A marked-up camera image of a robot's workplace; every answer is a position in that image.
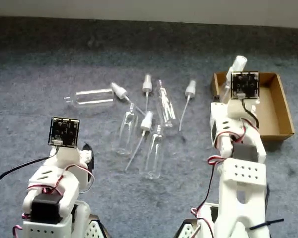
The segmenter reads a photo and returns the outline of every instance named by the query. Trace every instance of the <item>black cable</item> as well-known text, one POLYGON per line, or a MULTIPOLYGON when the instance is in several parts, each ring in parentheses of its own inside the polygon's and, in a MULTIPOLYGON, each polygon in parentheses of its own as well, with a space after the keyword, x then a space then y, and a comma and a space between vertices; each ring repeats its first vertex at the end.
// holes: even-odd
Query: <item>black cable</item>
POLYGON ((270 196, 270 189, 269 189, 269 185, 266 184, 265 212, 267 211, 267 205, 268 205, 269 196, 270 196))
POLYGON ((41 158, 41 159, 31 160, 31 161, 29 161, 29 162, 26 162, 26 163, 24 163, 24 164, 18 165, 18 166, 16 166, 16 167, 14 167, 13 169, 4 172, 3 174, 0 175, 0 181, 1 181, 1 179, 3 179, 4 176, 6 176, 6 175, 8 175, 8 174, 10 174, 10 173, 12 173, 12 172, 18 170, 18 169, 21 169, 21 168, 23 168, 23 167, 25 167, 25 166, 32 165, 32 164, 34 164, 34 163, 37 163, 37 162, 40 162, 40 161, 43 161, 43 160, 47 160, 47 159, 49 159, 49 158, 55 156, 55 155, 57 154, 58 151, 59 151, 59 148, 56 147, 56 151, 55 151, 55 154, 54 154, 54 155, 51 155, 51 156, 49 156, 49 157, 44 157, 44 158, 41 158))
POLYGON ((263 227, 263 226, 269 226, 270 224, 273 224, 273 223, 283 222, 284 220, 285 220, 284 218, 281 218, 281 219, 276 219, 276 220, 272 220, 272 221, 265 221, 265 222, 263 222, 261 224, 255 225, 255 226, 250 227, 248 229, 251 231, 251 230, 254 230, 254 229, 263 227))
POLYGON ((258 118, 250 111, 246 108, 245 106, 245 102, 244 102, 244 99, 242 99, 242 105, 243 105, 243 108, 244 110, 252 117, 254 118, 254 120, 256 121, 256 127, 257 129, 259 129, 259 121, 258 121, 258 118))
POLYGON ((212 179, 213 179, 213 174, 214 174, 214 168, 215 168, 215 164, 212 165, 212 171, 211 171, 211 176, 210 176, 210 181, 209 181, 209 186, 208 186, 208 191, 207 191, 207 195, 205 196, 203 202, 201 202, 201 204, 197 207, 197 212, 200 210, 200 208, 203 206, 203 204, 206 202, 206 200, 208 199, 209 193, 210 193, 210 188, 211 188, 211 183, 212 183, 212 179))

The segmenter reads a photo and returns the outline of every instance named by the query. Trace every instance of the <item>clear plastic bottle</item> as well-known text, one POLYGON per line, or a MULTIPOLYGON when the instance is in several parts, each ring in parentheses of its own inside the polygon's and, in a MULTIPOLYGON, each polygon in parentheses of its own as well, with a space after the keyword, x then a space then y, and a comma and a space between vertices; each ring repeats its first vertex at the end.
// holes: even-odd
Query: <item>clear plastic bottle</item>
POLYGON ((177 127, 179 119, 172 103, 170 94, 161 80, 158 80, 155 88, 156 107, 160 122, 165 127, 177 127))
POLYGON ((129 111, 126 111, 115 134, 112 150, 120 155, 130 155, 135 144, 136 128, 138 124, 138 116, 134 112, 134 104, 131 103, 129 111))
POLYGON ((74 107, 105 106, 114 104, 112 88, 75 92, 69 97, 64 97, 66 103, 74 107))
POLYGON ((164 136, 162 126, 158 125, 156 130, 150 134, 146 147, 140 174, 148 179, 157 179, 160 177, 164 157, 164 136))

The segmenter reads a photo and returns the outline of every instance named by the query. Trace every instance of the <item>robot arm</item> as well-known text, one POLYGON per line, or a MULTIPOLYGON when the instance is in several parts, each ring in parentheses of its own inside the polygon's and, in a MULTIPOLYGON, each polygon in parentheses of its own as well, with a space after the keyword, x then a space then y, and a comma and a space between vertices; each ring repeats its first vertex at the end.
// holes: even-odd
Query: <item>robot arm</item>
MULTIPOLYGON (((258 125, 254 110, 245 109, 246 106, 254 109, 259 102, 259 74, 231 73, 231 100, 213 102, 210 110, 212 145, 219 151, 222 162, 218 165, 219 204, 204 203, 199 207, 194 212, 197 219, 186 224, 189 233, 185 237, 270 237, 267 226, 248 229, 266 222, 266 152, 254 126, 255 122, 258 125)), ((183 227, 175 237, 182 237, 181 232, 183 227)))
POLYGON ((77 148, 79 121, 52 118, 49 144, 51 158, 30 178, 23 202, 23 237, 108 238, 87 203, 78 201, 80 191, 93 183, 94 157, 86 144, 77 148))

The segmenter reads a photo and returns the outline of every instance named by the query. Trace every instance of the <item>brown cardboard box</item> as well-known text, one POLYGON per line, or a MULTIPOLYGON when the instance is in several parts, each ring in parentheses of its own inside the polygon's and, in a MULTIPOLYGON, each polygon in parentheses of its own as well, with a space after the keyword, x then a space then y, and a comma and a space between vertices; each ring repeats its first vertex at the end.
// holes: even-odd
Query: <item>brown cardboard box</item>
MULTIPOLYGON (((278 74, 259 73, 260 104, 256 113, 263 141, 281 141, 294 134, 294 126, 278 74)), ((215 73, 211 82, 213 95, 218 95, 220 86, 226 82, 226 72, 215 73)))

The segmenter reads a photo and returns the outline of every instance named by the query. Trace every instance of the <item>white wall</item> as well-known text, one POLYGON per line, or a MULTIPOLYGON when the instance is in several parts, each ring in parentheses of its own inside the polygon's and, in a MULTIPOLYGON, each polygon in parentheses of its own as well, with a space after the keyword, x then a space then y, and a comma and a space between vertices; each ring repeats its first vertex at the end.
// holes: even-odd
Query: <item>white wall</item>
POLYGON ((298 28, 298 0, 0 0, 0 16, 298 28))

